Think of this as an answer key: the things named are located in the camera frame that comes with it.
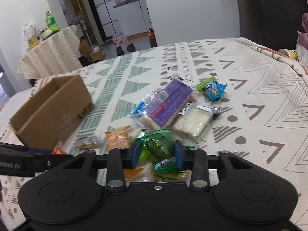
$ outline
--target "screw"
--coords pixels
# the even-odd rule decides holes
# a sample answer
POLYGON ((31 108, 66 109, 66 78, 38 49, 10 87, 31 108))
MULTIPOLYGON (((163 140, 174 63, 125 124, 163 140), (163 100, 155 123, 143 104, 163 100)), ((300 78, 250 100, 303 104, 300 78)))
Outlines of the screw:
POLYGON ((111 180, 108 182, 108 185, 110 187, 121 187, 123 185, 123 182, 121 180, 111 180))
POLYGON ((162 187, 162 186, 159 186, 159 185, 156 185, 156 186, 154 186, 154 189, 155 189, 155 190, 162 190, 163 187, 162 187))
POLYGON ((206 187, 208 185, 208 183, 205 180, 195 180, 192 182, 192 184, 194 187, 198 188, 206 187))

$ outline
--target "bottle with yellow liquid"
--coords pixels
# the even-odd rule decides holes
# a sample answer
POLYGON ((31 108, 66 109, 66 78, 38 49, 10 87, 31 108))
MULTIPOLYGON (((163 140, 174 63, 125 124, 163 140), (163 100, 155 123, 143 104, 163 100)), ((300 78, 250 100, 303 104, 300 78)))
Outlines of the bottle with yellow liquid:
POLYGON ((37 36, 35 35, 35 32, 34 32, 33 25, 26 22, 25 27, 23 29, 23 32, 26 36, 26 39, 27 39, 31 49, 39 44, 38 38, 37 38, 37 36))
POLYGON ((54 16, 49 12, 49 10, 46 10, 45 12, 46 12, 45 22, 47 24, 47 27, 51 29, 53 32, 60 30, 60 27, 56 24, 54 16))

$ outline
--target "green soda bottle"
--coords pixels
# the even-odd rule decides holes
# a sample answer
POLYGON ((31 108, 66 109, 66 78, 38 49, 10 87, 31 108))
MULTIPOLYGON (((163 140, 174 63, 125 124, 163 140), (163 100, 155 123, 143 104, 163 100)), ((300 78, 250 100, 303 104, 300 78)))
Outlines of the green soda bottle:
POLYGON ((46 10, 45 12, 46 12, 45 22, 47 24, 47 27, 51 29, 53 32, 60 30, 60 27, 56 24, 54 16, 49 12, 49 10, 46 10))

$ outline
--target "cardboard box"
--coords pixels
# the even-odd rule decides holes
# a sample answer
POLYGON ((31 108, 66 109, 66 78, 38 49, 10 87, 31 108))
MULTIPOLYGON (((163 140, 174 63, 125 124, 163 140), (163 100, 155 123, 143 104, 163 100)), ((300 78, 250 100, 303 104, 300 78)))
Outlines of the cardboard box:
POLYGON ((12 116, 10 126, 20 141, 34 149, 53 150, 65 142, 93 108, 80 75, 57 76, 12 116))
POLYGON ((82 56, 86 58, 88 58, 89 54, 92 52, 92 49, 86 39, 82 39, 80 41, 79 52, 82 56))
POLYGON ((106 57, 105 51, 103 49, 103 47, 99 47, 99 51, 96 53, 91 52, 90 53, 90 57, 92 59, 93 62, 97 61, 97 60, 104 60, 106 57))

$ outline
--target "countertop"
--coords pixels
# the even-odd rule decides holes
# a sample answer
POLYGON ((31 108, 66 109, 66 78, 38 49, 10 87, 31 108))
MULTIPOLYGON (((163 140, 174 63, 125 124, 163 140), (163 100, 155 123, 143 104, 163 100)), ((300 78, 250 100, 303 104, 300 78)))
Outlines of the countertop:
POLYGON ((119 7, 119 6, 128 4, 128 3, 131 3, 131 2, 136 2, 136 1, 140 1, 140 0, 128 0, 126 2, 121 2, 121 3, 117 4, 116 6, 113 6, 113 8, 116 8, 116 7, 119 7))

